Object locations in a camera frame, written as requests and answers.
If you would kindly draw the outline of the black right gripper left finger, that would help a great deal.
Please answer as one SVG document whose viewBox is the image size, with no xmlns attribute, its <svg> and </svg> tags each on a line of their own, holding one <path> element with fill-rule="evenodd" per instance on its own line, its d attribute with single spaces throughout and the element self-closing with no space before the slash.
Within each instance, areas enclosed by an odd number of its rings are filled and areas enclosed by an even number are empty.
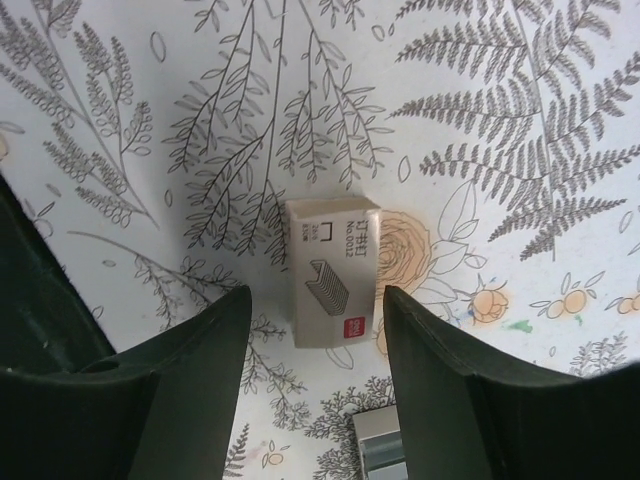
<svg viewBox="0 0 640 480">
<path fill-rule="evenodd" d="M 74 373 L 1 373 L 5 479 L 218 479 L 248 344 L 252 295 Z"/>
</svg>

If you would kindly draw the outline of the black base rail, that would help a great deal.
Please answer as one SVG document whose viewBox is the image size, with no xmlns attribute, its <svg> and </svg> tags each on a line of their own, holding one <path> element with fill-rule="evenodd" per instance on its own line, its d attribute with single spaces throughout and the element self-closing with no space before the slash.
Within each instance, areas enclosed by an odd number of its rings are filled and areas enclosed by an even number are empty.
<svg viewBox="0 0 640 480">
<path fill-rule="evenodd" d="M 76 372 L 115 353 L 89 308 L 1 181 L 1 367 Z"/>
</svg>

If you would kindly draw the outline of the floral patterned table mat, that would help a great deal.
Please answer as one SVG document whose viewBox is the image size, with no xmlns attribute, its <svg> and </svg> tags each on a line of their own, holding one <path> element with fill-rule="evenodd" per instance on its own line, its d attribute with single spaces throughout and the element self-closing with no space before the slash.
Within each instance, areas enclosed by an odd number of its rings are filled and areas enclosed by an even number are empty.
<svg viewBox="0 0 640 480">
<path fill-rule="evenodd" d="M 384 324 L 301 350 L 285 203 L 382 210 L 381 285 L 579 377 L 639 359 L 635 1 L 5 1 L 1 173 L 113 346 L 238 284 L 227 479 L 355 479 Z"/>
</svg>

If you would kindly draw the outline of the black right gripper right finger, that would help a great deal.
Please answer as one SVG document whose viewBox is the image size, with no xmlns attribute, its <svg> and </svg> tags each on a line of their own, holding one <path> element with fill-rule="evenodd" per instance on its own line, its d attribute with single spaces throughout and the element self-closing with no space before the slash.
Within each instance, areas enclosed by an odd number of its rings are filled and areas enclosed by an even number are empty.
<svg viewBox="0 0 640 480">
<path fill-rule="evenodd" d="M 402 289 L 383 300 L 412 479 L 635 479 L 639 367 L 580 378 L 441 320 Z"/>
</svg>

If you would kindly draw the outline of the small staple box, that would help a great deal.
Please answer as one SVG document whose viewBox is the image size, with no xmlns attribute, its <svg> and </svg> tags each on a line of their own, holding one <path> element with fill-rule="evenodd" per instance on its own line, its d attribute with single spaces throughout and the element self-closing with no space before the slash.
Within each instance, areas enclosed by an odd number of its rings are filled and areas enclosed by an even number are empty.
<svg viewBox="0 0 640 480">
<path fill-rule="evenodd" d="M 381 208 L 366 197 L 286 202 L 292 328 L 300 349 L 371 338 Z"/>
</svg>

